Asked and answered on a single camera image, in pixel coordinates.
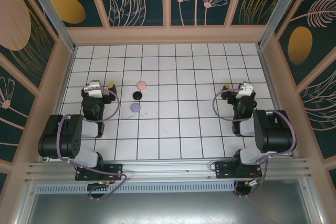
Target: vent grille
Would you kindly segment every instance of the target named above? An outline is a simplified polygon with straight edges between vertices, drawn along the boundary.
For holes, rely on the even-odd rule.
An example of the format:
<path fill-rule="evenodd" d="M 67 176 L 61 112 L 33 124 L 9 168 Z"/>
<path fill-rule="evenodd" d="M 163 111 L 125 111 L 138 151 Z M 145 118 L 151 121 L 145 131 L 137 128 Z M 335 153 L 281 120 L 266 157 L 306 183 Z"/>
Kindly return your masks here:
<path fill-rule="evenodd" d="M 92 193 L 108 193 L 117 185 L 98 188 Z M 37 187 L 36 194 L 86 194 L 88 184 L 45 184 Z M 203 191 L 233 191 L 234 182 L 192 182 L 192 183 L 128 183 L 122 185 L 115 193 L 185 193 Z"/>

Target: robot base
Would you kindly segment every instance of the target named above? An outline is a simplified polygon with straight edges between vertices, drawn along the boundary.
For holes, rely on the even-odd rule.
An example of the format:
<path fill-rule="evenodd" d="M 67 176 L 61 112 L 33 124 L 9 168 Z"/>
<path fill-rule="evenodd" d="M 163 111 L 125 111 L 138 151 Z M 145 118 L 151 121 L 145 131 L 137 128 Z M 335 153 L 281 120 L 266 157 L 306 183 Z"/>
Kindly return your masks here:
<path fill-rule="evenodd" d="M 260 165 L 244 165 L 240 161 L 240 150 L 231 161 L 218 161 L 214 163 L 216 178 L 254 178 L 255 173 L 261 178 Z"/>
<path fill-rule="evenodd" d="M 122 173 L 122 164 L 104 164 L 101 155 L 98 153 L 98 163 L 93 169 L 107 173 Z M 100 173 L 95 173 L 85 168 L 76 167 L 76 181 L 111 181 L 121 180 L 121 176 L 110 176 Z"/>

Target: black mounting plate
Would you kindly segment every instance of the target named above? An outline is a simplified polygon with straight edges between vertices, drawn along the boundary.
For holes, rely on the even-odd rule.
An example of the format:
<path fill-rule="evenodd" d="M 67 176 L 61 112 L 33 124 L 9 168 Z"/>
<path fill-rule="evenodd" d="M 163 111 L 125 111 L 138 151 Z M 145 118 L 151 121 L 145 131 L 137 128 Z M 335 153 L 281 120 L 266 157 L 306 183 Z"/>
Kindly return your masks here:
<path fill-rule="evenodd" d="M 122 173 L 122 164 L 104 164 L 102 171 L 107 173 Z M 110 181 L 110 180 L 121 180 L 121 176 L 113 176 L 91 172 L 84 168 L 76 168 L 76 181 Z"/>
<path fill-rule="evenodd" d="M 218 161 L 214 164 L 216 178 L 254 178 L 254 172 L 262 177 L 260 165 L 240 164 L 239 169 L 234 169 L 232 161 Z"/>

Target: black disc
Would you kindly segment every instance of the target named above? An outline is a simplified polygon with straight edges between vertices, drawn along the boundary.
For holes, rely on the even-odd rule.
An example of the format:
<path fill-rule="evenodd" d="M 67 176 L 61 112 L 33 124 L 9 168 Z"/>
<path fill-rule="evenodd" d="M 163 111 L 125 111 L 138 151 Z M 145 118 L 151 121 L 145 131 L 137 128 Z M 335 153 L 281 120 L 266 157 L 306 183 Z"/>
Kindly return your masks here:
<path fill-rule="evenodd" d="M 142 93 L 140 91 L 134 92 L 133 98 L 135 100 L 140 100 L 142 98 Z"/>

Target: white grid floor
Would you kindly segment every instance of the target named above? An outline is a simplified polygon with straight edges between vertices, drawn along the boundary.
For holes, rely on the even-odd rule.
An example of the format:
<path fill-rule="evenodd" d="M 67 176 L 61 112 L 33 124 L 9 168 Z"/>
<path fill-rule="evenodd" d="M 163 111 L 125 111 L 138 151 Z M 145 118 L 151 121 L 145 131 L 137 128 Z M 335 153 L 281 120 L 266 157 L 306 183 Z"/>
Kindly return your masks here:
<path fill-rule="evenodd" d="M 254 44 L 171 44 L 78 47 L 61 113 L 81 113 L 80 90 L 91 80 L 113 82 L 121 98 L 118 116 L 105 122 L 102 138 L 82 144 L 105 160 L 231 157 L 253 138 L 235 137 L 230 122 L 212 110 L 212 99 L 224 84 L 234 88 L 250 81 L 258 109 L 273 109 Z M 141 110 L 130 105 L 136 84 Z M 107 117 L 116 108 L 107 104 Z M 218 100 L 222 116 L 233 116 Z"/>

